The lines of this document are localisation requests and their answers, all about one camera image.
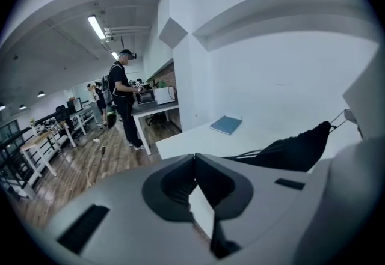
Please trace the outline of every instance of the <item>office chair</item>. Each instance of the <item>office chair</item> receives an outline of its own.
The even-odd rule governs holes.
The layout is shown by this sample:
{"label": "office chair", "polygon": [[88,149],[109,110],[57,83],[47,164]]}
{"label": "office chair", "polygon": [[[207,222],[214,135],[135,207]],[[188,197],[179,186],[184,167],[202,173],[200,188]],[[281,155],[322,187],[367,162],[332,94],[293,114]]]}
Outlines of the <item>office chair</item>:
{"label": "office chair", "polygon": [[[77,123],[75,123],[75,125],[74,125],[74,123],[72,123],[68,109],[64,105],[56,107],[55,119],[58,121],[58,123],[60,123],[62,121],[66,122],[66,124],[68,126],[68,131],[72,135],[73,139],[79,139],[80,138],[80,135],[81,135],[80,130],[78,130],[77,132],[72,134]],[[67,133],[64,129],[62,129],[62,130],[59,130],[59,135],[62,137],[64,135],[67,135]]]}

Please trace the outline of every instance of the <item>cap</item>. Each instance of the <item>cap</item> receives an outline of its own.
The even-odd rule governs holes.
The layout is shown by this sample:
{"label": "cap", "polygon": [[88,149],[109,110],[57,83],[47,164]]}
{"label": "cap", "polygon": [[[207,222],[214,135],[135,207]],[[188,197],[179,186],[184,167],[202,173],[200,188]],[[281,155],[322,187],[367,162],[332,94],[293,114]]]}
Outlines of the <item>cap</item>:
{"label": "cap", "polygon": [[123,50],[119,53],[118,58],[120,58],[122,55],[130,55],[131,57],[133,57],[133,59],[136,59],[136,58],[137,58],[137,54],[132,53],[132,52],[129,51],[128,49],[123,49]]}

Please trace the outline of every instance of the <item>woman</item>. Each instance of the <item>woman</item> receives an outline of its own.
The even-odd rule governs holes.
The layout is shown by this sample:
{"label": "woman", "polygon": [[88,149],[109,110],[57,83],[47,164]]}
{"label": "woman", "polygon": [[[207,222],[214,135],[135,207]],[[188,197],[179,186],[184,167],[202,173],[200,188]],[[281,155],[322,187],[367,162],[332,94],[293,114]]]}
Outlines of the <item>woman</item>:
{"label": "woman", "polygon": [[95,86],[91,86],[91,84],[88,84],[87,89],[89,91],[88,102],[90,103],[92,113],[94,114],[95,122],[100,128],[103,128],[103,120],[100,116],[100,111],[97,107],[98,104],[96,102],[97,100],[99,100],[99,96],[95,93]]}
{"label": "woman", "polygon": [[106,112],[107,105],[106,105],[106,102],[104,101],[102,84],[100,82],[96,82],[95,84],[96,84],[95,92],[99,96],[99,100],[96,103],[100,111],[102,111],[103,113],[102,118],[103,118],[104,126],[107,126],[107,112]]}

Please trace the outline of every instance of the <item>man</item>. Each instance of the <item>man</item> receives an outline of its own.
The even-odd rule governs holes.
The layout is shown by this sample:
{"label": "man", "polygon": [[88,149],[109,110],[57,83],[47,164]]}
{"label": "man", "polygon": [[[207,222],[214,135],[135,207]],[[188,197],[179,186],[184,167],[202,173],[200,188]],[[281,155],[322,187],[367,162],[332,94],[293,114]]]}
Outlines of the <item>man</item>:
{"label": "man", "polygon": [[133,88],[129,85],[123,65],[128,65],[134,57],[128,49],[123,50],[118,55],[118,60],[109,70],[110,91],[113,93],[116,110],[122,117],[123,127],[125,128],[126,138],[129,146],[134,149],[144,149],[142,141],[138,138],[137,127],[131,115],[132,104],[134,103],[134,93],[142,93],[143,88]]}
{"label": "man", "polygon": [[95,90],[92,88],[90,84],[87,85],[87,89],[89,91],[89,97],[88,101],[90,102],[90,106],[92,109],[92,113],[94,114],[94,119],[96,121],[96,124],[100,127],[103,128],[103,120],[100,114],[99,107],[97,106],[96,100],[99,99],[95,93]]}

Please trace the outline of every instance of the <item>person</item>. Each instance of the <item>person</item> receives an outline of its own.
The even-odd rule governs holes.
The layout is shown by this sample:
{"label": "person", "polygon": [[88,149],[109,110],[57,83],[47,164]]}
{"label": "person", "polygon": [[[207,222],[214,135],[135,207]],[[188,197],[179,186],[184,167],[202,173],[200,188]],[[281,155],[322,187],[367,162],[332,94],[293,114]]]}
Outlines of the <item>person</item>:
{"label": "person", "polygon": [[94,114],[94,119],[96,121],[96,124],[100,128],[103,128],[103,121],[102,121],[101,113],[100,113],[99,107],[97,106],[97,103],[96,103],[96,101],[99,100],[99,97],[95,93],[94,86],[91,86],[91,84],[88,84],[87,89],[89,92],[88,101],[90,102],[90,106],[92,109],[92,113]]}
{"label": "person", "polygon": [[128,49],[120,52],[118,60],[109,70],[110,91],[113,94],[116,110],[123,120],[126,138],[129,146],[134,149],[144,149],[142,141],[138,138],[137,127],[131,115],[132,104],[134,103],[134,93],[143,93],[143,88],[134,88],[129,85],[124,65],[128,65],[134,56]]}
{"label": "person", "polygon": [[101,82],[95,82],[95,92],[99,96],[99,100],[96,101],[97,106],[99,107],[100,111],[102,112],[102,119],[104,126],[107,126],[107,104],[104,100],[103,91],[102,91],[102,83]]}

